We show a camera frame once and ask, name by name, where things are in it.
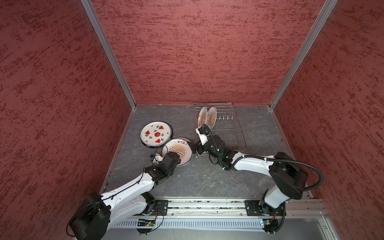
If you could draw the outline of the orange sunburst white plate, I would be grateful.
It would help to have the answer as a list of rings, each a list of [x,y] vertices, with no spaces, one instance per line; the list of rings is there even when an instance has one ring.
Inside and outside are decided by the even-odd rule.
[[[202,127],[206,123],[207,117],[208,117],[208,109],[207,109],[207,107],[204,106],[201,108],[201,110],[199,112],[198,121],[197,121],[197,128]]]

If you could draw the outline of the watermelon plate blue rim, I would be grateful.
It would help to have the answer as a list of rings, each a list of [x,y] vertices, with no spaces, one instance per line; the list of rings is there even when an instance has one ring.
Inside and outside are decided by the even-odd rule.
[[[165,122],[155,121],[145,125],[140,133],[141,142],[150,148],[157,148],[168,142],[173,129]]]

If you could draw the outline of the patterned white plate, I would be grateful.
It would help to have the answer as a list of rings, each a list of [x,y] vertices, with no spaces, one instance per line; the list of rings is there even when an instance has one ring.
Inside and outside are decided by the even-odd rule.
[[[184,158],[179,164],[177,164],[177,167],[182,167],[189,164],[194,159],[194,157],[195,156],[191,156],[190,158]]]

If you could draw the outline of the dark rim striped plate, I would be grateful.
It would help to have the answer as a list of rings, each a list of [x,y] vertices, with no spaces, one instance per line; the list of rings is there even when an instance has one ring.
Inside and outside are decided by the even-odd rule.
[[[149,134],[141,133],[140,139],[142,144],[144,144],[148,148],[159,148],[160,146],[167,143],[172,138],[172,136],[172,132],[150,132]]]

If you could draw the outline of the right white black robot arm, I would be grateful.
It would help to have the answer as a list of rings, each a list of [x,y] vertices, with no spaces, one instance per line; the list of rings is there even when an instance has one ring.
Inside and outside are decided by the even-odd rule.
[[[202,142],[190,144],[193,153],[208,153],[225,171],[249,171],[273,179],[275,185],[263,194],[256,207],[257,213],[272,216],[286,201],[300,200],[306,191],[308,172],[301,163],[284,152],[278,152],[275,156],[252,156],[228,149],[218,136],[203,139]]]

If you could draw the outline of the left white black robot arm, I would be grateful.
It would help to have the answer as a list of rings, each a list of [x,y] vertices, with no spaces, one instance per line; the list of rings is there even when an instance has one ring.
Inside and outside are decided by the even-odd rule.
[[[164,157],[151,155],[152,165],[134,180],[121,187],[85,197],[80,207],[68,222],[78,240],[100,240],[106,232],[122,220],[139,214],[150,214],[155,207],[155,198],[150,191],[173,175],[181,162],[177,153],[169,152]]]

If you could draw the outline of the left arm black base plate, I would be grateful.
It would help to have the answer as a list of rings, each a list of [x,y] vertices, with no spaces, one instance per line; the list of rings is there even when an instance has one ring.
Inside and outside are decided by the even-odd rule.
[[[168,212],[168,200],[154,200],[149,202],[142,213],[143,216],[166,216]]]

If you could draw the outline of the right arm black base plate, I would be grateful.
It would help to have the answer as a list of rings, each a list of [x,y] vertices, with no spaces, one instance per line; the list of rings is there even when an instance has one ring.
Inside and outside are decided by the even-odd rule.
[[[267,203],[259,200],[246,200],[245,201],[245,209],[247,212],[247,216],[266,216],[266,217],[282,217],[285,216],[284,210],[285,202],[280,204],[279,207],[273,208],[269,206]]]

